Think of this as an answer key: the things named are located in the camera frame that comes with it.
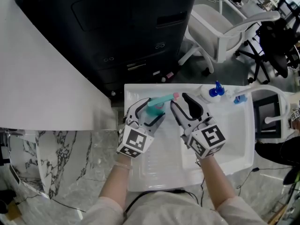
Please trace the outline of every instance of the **gray shirt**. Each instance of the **gray shirt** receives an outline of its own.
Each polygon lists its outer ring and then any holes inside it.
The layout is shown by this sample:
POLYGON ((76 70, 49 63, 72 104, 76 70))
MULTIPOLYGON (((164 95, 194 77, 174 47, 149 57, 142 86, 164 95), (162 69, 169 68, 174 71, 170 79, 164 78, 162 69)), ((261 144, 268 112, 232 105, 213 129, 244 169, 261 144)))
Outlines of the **gray shirt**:
POLYGON ((200 207, 186 195, 156 192, 141 197, 123 218, 123 209, 100 197, 81 225, 266 225, 240 197, 226 200, 217 211, 200 207))

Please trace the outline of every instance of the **white faucet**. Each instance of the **white faucet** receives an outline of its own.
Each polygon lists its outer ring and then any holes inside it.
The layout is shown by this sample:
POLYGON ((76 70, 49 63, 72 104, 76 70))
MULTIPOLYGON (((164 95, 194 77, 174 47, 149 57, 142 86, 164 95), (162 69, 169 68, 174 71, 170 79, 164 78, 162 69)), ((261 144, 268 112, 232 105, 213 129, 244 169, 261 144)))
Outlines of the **white faucet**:
POLYGON ((249 88, 249 89, 246 89, 246 90, 243 90, 243 91, 239 91, 239 92, 236 92, 233 94, 233 97, 237 97, 237 96, 240 96, 240 95, 243 95, 243 94, 246 94, 246 93, 250 93, 250 92, 253 92, 253 91, 257 91, 257 90, 270 90, 270 91, 273 91, 277 94, 279 94, 284 100, 285 100, 285 103, 287 104, 287 109, 285 111, 284 114, 280 115, 280 116, 277 116, 277 117, 274 117, 274 118, 271 118, 271 117, 266 117, 264 122, 265 123, 271 123, 271 122, 274 122, 274 121, 277 121, 277 120, 281 120, 281 119, 284 119, 288 116, 289 112, 290 112, 290 109, 291 109, 291 106, 290 106, 290 102, 286 96, 286 94, 276 88, 276 87, 273 87, 273 86, 270 86, 270 85, 260 85, 260 86, 257 86, 257 87, 253 87, 253 88, 249 88))

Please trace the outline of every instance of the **black cable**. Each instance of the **black cable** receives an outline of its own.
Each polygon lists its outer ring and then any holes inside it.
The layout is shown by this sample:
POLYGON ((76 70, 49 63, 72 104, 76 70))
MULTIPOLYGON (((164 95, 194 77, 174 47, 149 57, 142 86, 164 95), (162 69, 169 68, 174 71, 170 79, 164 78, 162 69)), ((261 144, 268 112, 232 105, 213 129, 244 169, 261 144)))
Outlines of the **black cable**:
POLYGON ((142 192, 141 194, 139 194, 131 203, 130 205, 127 207, 127 209, 125 210, 124 212, 124 216, 126 217, 127 216, 127 213, 129 211, 129 209, 132 207, 132 205, 142 196, 148 194, 148 193, 155 193, 156 191, 146 191, 146 192, 142 192))
POLYGON ((199 205, 198 198, 196 197, 195 194, 193 194, 193 193, 191 193, 191 192, 187 192, 187 191, 186 191, 186 193, 189 194, 193 199, 194 199, 194 197, 195 197, 195 199, 196 199, 196 201, 197 201, 197 204, 199 205))
MULTIPOLYGON (((40 194, 37 194, 37 195, 35 195, 35 196, 33 196, 33 197, 26 197, 23 201, 21 201, 21 202, 16 202, 15 204, 16 205, 19 205, 20 203, 22 203, 22 202, 24 202, 24 201, 26 201, 28 198, 34 198, 34 197, 36 197, 36 196, 41 196, 40 194)), ((70 206, 67 206, 67 205, 64 205, 64 204, 62 204, 62 203, 60 203, 60 202, 58 202, 58 201, 56 201, 55 199, 52 199, 53 201, 55 201, 55 202, 57 202, 57 203, 59 203, 60 205, 63 205, 63 206, 65 206, 65 207, 67 207, 67 208, 72 208, 72 209, 76 209, 76 210, 79 210, 79 211, 81 211, 81 212, 86 212, 86 211, 83 211, 83 210, 81 210, 81 209, 78 209, 78 208, 73 208, 73 207, 70 207, 70 206)))
POLYGON ((203 178, 203 182, 201 183, 200 187, 202 188, 202 195, 201 195, 201 201, 200 201, 200 206, 203 206, 203 197, 204 197, 204 189, 203 189, 203 184, 205 182, 205 178, 203 178))
POLYGON ((55 201, 55 202, 57 202, 57 203, 59 203, 60 205, 63 205, 63 206, 65 206, 65 207, 67 207, 67 208, 72 208, 72 209, 79 210, 79 211, 81 211, 81 212, 86 212, 86 211, 83 211, 83 210, 81 210, 81 209, 79 209, 79 208, 73 208, 73 207, 70 207, 70 206, 64 205, 64 204, 62 204, 62 203, 60 203, 60 202, 56 201, 55 199, 52 199, 52 200, 53 200, 53 201, 55 201))
POLYGON ((201 165, 200 165, 200 160, 199 160, 198 158, 196 158, 195 163, 196 163, 199 167, 201 167, 201 165))
POLYGON ((20 203, 26 201, 28 198, 34 198, 34 197, 36 197, 36 196, 40 196, 40 194, 37 194, 37 195, 35 195, 35 196, 33 196, 33 197, 26 197, 23 201, 21 201, 21 202, 16 202, 15 204, 16 204, 16 205, 19 205, 20 203))
POLYGON ((247 181, 247 179, 248 179, 248 177, 250 176, 250 174, 252 173, 252 172, 257 172, 257 171, 259 171, 259 170, 279 170, 279 169, 286 169, 286 168, 292 168, 292 167, 281 167, 281 168, 258 168, 258 167, 256 167, 256 168, 253 168, 250 172, 249 172, 249 174, 248 174, 248 176, 246 177, 246 179, 244 180, 244 182, 242 183, 242 185, 238 185, 237 187, 236 187, 236 189, 239 189, 240 191, 239 191, 239 195, 240 195, 240 193, 242 192, 242 186, 245 184, 245 182, 247 181))

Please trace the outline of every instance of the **white sink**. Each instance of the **white sink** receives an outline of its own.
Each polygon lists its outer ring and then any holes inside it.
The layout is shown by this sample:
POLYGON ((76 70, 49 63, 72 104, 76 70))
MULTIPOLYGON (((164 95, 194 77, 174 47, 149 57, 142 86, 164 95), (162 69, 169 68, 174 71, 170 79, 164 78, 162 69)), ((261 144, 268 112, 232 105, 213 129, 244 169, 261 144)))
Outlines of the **white sink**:
MULTIPOLYGON (((174 92, 192 92, 201 84, 126 84, 125 112, 142 98, 160 97, 174 92)), ((205 84, 207 88, 214 85, 205 84)), ((224 86, 225 90, 240 91, 248 87, 224 86)), ((225 135, 227 142, 215 158, 226 175, 253 164, 255 124, 251 94, 247 102, 235 105, 230 101, 209 104, 211 114, 225 135)), ((182 109, 188 114, 188 105, 181 98, 182 109)), ((129 191, 163 190, 199 184, 203 181, 196 157, 187 149, 180 136, 182 129, 166 104, 166 118, 155 133, 155 140, 145 154, 133 159, 128 184, 129 191)))

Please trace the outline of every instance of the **black strap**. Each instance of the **black strap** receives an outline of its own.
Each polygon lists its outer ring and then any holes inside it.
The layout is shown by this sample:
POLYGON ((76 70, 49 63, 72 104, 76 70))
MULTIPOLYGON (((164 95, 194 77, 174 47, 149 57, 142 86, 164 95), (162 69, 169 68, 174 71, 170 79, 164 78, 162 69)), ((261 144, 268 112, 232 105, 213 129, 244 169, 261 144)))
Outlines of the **black strap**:
MULTIPOLYGON (((149 193, 156 193, 156 192, 161 192, 161 191, 146 191, 146 192, 142 192, 141 194, 139 194, 131 203, 130 205, 127 207, 127 209, 125 210, 125 212, 123 213, 123 216, 125 219, 127 219, 127 213, 129 212, 129 209, 133 206, 133 204, 135 204, 135 202, 137 200, 139 200, 142 196, 145 196, 146 194, 149 193)), ((168 192, 168 193, 174 193, 174 194, 180 194, 180 193, 187 193, 189 194, 189 192, 187 192, 186 190, 183 189, 175 189, 172 191, 163 191, 163 192, 168 192)))

